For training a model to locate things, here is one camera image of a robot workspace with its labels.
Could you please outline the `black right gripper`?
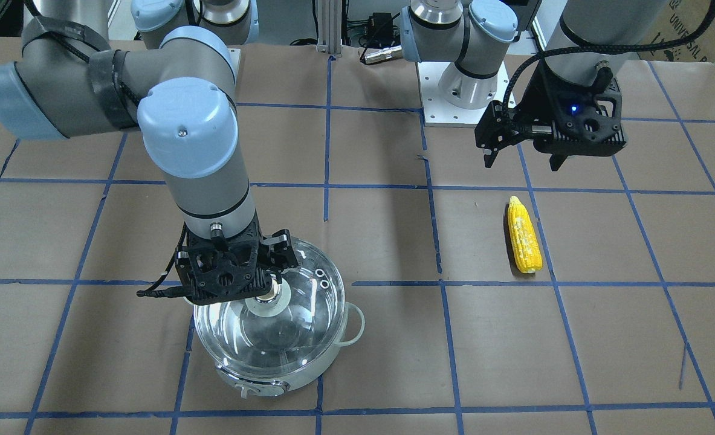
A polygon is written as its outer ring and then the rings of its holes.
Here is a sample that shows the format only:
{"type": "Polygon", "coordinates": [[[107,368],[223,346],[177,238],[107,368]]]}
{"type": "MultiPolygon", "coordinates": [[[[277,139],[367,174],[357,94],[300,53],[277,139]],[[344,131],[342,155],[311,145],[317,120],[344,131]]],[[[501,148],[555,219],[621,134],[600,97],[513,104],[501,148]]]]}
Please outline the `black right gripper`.
{"type": "Polygon", "coordinates": [[[260,235],[257,266],[254,270],[255,285],[269,285],[271,279],[281,280],[285,270],[299,267],[293,245],[288,229],[280,230],[271,237],[260,235]]]}

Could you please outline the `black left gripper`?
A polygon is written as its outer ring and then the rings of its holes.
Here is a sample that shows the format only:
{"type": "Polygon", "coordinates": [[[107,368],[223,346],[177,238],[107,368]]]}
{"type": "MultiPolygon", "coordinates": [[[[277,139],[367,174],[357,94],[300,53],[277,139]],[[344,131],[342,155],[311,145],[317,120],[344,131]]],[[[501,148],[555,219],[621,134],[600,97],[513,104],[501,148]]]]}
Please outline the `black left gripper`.
{"type": "Polygon", "coordinates": [[[537,151],[551,155],[549,166],[556,172],[569,156],[608,157],[626,146],[621,104],[609,66],[598,69],[592,85],[580,86],[540,63],[516,107],[500,101],[487,105],[475,128],[475,144],[484,150],[484,166],[490,169],[502,149],[532,140],[537,151]]]}

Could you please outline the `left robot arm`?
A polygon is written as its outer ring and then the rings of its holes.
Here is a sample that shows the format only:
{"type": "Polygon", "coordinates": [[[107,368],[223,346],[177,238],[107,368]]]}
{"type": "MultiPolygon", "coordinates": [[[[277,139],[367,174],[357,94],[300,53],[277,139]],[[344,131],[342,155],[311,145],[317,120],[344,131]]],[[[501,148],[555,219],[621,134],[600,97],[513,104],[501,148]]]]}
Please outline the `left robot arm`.
{"type": "Polygon", "coordinates": [[[626,146],[616,80],[626,55],[653,25],[664,1],[568,1],[531,79],[514,107],[509,99],[525,67],[502,95],[500,67],[522,25],[521,2],[411,1],[401,9],[402,53],[411,62],[447,64],[440,86],[453,105],[483,109],[475,144],[490,168],[498,153],[532,141],[551,170],[567,157],[610,157],[626,146]]]}

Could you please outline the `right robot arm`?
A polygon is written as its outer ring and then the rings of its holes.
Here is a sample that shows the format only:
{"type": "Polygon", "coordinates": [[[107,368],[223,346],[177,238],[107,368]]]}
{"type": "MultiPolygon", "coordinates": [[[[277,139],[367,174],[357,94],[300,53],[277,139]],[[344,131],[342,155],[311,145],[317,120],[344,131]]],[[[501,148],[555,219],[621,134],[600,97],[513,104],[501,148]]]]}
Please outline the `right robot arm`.
{"type": "Polygon", "coordinates": [[[181,1],[135,1],[146,51],[108,42],[101,2],[26,2],[21,58],[0,65],[0,122],[18,141],[141,132],[185,222],[166,273],[214,294],[296,267],[291,237],[263,237],[239,148],[233,39],[178,23],[181,1]]]}

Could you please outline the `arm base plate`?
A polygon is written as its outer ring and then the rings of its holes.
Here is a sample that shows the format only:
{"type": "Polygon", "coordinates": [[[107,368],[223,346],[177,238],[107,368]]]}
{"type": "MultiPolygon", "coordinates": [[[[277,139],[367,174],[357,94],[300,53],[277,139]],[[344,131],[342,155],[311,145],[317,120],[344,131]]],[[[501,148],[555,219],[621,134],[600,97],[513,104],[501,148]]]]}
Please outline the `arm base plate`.
{"type": "Polygon", "coordinates": [[[424,122],[433,127],[475,127],[509,82],[504,63],[487,79],[465,76],[452,62],[417,63],[417,71],[424,122]]]}

